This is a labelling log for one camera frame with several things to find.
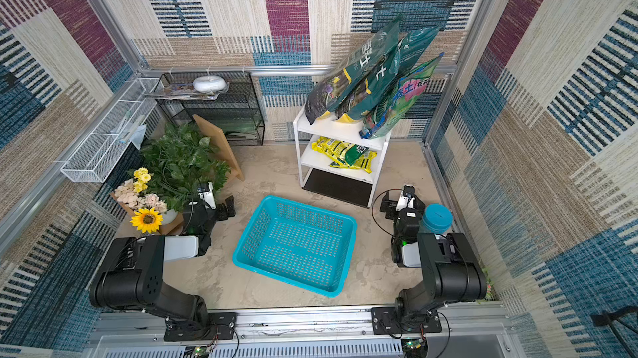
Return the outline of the colourful green blue soil bag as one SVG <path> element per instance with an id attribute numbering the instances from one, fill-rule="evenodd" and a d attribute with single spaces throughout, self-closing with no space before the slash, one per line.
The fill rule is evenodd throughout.
<path id="1" fill-rule="evenodd" d="M 402 120 L 419 98 L 426 93 L 430 80 L 440 61 L 437 57 L 421 64 L 405 77 L 401 77 L 391 92 L 363 120 L 359 136 L 363 140 L 374 140 L 386 135 Z"/>

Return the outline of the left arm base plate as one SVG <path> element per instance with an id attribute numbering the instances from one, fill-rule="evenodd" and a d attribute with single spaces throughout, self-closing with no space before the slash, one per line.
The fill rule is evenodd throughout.
<path id="1" fill-rule="evenodd" d="M 234 338 L 236 312 L 209 313 L 204 324 L 192 321 L 167 321 L 164 341 L 230 341 Z"/>

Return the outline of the yellow green fertilizer bag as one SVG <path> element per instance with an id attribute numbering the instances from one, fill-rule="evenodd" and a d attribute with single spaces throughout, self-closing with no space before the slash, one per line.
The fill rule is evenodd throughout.
<path id="1" fill-rule="evenodd" d="M 332 161 L 338 158 L 343 159 L 345 151 L 350 148 L 356 150 L 355 145 L 352 143 L 329 139 L 327 137 L 319 137 L 316 141 L 312 142 L 311 148 L 316 152 L 326 155 Z"/>

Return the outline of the dark green fertilizer bag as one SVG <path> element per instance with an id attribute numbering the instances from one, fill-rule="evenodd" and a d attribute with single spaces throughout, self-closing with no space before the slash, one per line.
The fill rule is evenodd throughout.
<path id="1" fill-rule="evenodd" d="M 315 85 L 304 107 L 310 125 L 335 112 L 373 67 L 390 54 L 399 42 L 401 21 L 402 16 L 396 16 Z"/>
<path id="2" fill-rule="evenodd" d="M 337 108 L 335 112 L 337 121 L 342 123 L 361 121 L 381 102 L 399 78 L 410 72 L 439 31 L 439 28 L 435 26 L 414 30 L 405 35 Z"/>

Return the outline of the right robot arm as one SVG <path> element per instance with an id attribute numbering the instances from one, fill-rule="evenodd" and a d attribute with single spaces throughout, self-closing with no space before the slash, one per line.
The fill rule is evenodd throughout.
<path id="1" fill-rule="evenodd" d="M 471 303 L 488 294 L 488 281 L 463 233 L 451 232 L 452 212 L 417 197 L 392 200 L 386 195 L 380 212 L 393 221 L 392 261 L 418 268 L 422 280 L 399 293 L 393 309 L 375 309 L 375 333 L 441 332 L 438 310 L 450 303 Z"/>

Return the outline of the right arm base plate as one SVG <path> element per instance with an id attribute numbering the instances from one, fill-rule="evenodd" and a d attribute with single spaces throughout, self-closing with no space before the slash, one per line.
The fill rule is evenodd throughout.
<path id="1" fill-rule="evenodd" d="M 398 313 L 394 307 L 373 307 L 370 314 L 375 335 L 400 336 L 442 332 L 437 311 L 407 315 Z"/>

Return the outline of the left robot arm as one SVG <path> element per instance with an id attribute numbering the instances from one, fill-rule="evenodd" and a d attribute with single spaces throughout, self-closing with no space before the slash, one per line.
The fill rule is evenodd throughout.
<path id="1" fill-rule="evenodd" d="M 164 265 L 204 256 L 216 222 L 235 214 L 234 198 L 229 196 L 208 209 L 206 221 L 193 234 L 114 239 L 91 283 L 91 305 L 139 310 L 163 318 L 167 341 L 202 340 L 213 330 L 220 335 L 222 326 L 232 330 L 236 313 L 208 313 L 204 298 L 183 293 L 164 281 Z"/>

